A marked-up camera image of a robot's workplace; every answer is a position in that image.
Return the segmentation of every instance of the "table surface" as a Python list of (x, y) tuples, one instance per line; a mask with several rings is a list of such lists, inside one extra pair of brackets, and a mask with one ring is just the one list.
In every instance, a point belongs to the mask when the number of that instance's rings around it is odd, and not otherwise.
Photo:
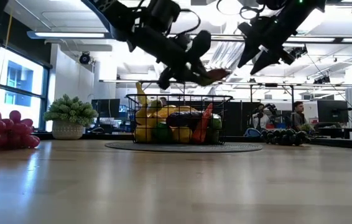
[(0, 152), (0, 224), (352, 224), (352, 149), (181, 154), (106, 142)]

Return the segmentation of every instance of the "black wire basket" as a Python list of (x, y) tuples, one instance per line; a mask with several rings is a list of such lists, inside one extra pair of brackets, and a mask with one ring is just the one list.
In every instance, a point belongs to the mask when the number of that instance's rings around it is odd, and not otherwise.
[(224, 144), (232, 96), (129, 94), (134, 143)]

